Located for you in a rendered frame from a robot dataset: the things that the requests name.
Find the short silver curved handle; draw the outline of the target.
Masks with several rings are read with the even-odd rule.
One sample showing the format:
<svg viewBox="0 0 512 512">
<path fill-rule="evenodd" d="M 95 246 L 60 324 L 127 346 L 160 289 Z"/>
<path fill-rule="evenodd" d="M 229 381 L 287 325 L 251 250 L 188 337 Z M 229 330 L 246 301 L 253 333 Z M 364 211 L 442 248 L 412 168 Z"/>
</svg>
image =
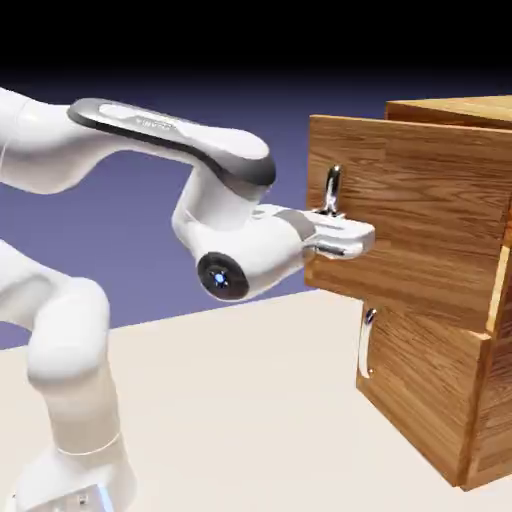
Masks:
<svg viewBox="0 0 512 512">
<path fill-rule="evenodd" d="M 324 202 L 321 208 L 313 210 L 313 213 L 332 218 L 344 218 L 345 214 L 338 210 L 338 192 L 341 184 L 342 166 L 333 165 L 327 172 Z"/>
</svg>

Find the large wooden cabinet door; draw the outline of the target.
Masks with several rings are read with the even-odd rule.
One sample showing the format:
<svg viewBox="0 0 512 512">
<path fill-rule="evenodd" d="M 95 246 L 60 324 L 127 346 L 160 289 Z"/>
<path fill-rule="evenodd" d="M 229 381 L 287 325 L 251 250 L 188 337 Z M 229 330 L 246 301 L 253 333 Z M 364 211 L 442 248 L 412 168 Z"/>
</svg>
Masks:
<svg viewBox="0 0 512 512">
<path fill-rule="evenodd" d="M 350 261 L 315 258 L 312 286 L 477 332 L 495 328 L 512 204 L 512 131 L 314 115 L 307 203 L 341 167 L 338 207 L 376 243 Z"/>
</svg>

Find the small wooden cabinet door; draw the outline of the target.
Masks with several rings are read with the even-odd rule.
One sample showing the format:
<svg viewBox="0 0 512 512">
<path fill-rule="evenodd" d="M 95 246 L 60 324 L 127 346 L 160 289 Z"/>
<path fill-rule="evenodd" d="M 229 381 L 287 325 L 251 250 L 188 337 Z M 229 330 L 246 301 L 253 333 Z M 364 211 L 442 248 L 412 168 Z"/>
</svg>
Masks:
<svg viewBox="0 0 512 512">
<path fill-rule="evenodd" d="M 452 486 L 464 484 L 492 339 L 425 317 L 376 309 L 365 379 L 356 387 Z"/>
</svg>

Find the light wood cabinet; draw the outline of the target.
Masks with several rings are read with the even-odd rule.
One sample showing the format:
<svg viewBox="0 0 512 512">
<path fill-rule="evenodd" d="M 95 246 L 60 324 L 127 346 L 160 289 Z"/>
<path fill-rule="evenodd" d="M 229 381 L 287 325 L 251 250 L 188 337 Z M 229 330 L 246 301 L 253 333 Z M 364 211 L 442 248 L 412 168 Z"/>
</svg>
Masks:
<svg viewBox="0 0 512 512">
<path fill-rule="evenodd" d="M 487 330 L 491 347 L 477 406 L 467 478 L 469 491 L 512 475 L 512 201 Z"/>
</svg>

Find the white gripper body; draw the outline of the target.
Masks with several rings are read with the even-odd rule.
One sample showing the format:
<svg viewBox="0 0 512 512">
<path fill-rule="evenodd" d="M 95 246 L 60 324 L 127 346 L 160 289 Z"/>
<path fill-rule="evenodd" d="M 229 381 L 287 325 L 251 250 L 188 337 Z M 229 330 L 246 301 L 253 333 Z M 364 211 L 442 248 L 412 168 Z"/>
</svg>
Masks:
<svg viewBox="0 0 512 512">
<path fill-rule="evenodd" d="M 304 248 L 327 258 L 358 258 L 375 244 L 375 227 L 348 219 L 343 213 L 304 211 L 315 233 L 304 242 Z"/>
</svg>

